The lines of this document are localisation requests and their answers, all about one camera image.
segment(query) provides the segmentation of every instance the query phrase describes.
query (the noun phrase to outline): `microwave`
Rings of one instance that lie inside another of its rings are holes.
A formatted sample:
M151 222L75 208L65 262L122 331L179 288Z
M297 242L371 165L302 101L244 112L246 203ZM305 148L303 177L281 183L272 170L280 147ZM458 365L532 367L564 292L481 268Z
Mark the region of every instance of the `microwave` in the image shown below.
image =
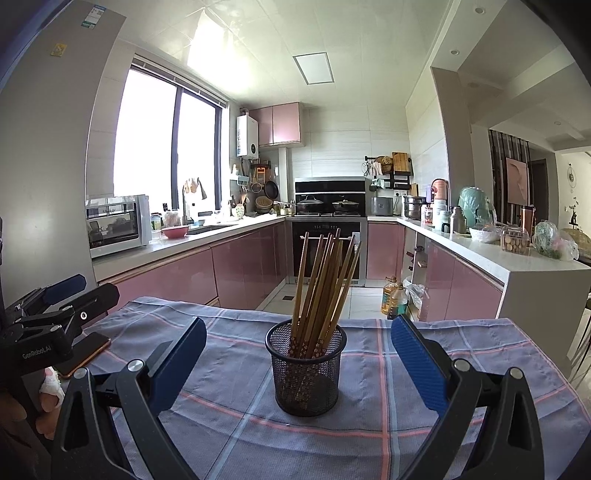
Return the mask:
M86 230L91 258L148 245L152 240L148 196L87 200Z

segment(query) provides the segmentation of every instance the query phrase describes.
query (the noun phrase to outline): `window frame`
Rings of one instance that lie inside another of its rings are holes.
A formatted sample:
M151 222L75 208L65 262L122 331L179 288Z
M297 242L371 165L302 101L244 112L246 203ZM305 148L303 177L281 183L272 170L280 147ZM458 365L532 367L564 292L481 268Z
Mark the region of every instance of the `window frame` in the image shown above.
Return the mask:
M171 135L170 139L170 207L172 209L180 208L178 203L178 125L180 122L181 98L183 97L183 94L186 93L197 100L215 108L215 126L213 134L213 184L215 186L215 209L220 210L222 208L222 107L208 101L202 95L199 95L189 88L179 85L178 83L171 82L170 80L150 70L143 69L134 64L131 64L129 69L135 70L136 72L142 73L144 75L149 75L162 82L169 83L177 89L174 100L173 134Z

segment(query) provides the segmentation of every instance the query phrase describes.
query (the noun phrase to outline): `hand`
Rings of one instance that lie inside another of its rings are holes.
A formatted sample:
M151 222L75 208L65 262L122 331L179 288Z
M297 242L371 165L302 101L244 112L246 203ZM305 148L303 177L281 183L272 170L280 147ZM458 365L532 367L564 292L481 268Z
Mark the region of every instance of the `hand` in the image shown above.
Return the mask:
M53 375L51 369L45 369L46 377ZM60 416L60 407L57 407L59 398L49 393L39 393L39 401L43 414L37 419L37 431L45 436L46 439L53 440L56 432L57 419ZM27 412L22 405L17 402L7 392L0 393L0 424L8 422L23 421L27 418Z

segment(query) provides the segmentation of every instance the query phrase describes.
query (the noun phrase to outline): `white bandage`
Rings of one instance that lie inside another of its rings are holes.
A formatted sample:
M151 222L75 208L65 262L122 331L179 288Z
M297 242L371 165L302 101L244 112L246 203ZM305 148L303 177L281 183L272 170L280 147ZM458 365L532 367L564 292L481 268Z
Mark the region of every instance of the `white bandage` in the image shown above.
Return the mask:
M60 407L64 401L64 391L61 389L61 383L59 378L57 378L56 371L52 369L52 367L48 367L46 368L46 372L48 369L51 370L51 375L46 375L45 381L39 389L39 392L55 395L58 398L56 405L57 408Z

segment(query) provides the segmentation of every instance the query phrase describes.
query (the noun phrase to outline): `pink painting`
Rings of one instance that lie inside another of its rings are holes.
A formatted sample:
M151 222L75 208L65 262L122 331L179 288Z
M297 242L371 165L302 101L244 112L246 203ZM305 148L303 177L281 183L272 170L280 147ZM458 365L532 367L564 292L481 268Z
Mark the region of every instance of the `pink painting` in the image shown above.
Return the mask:
M517 205L529 205L529 180L527 164L506 158L507 165L507 202Z

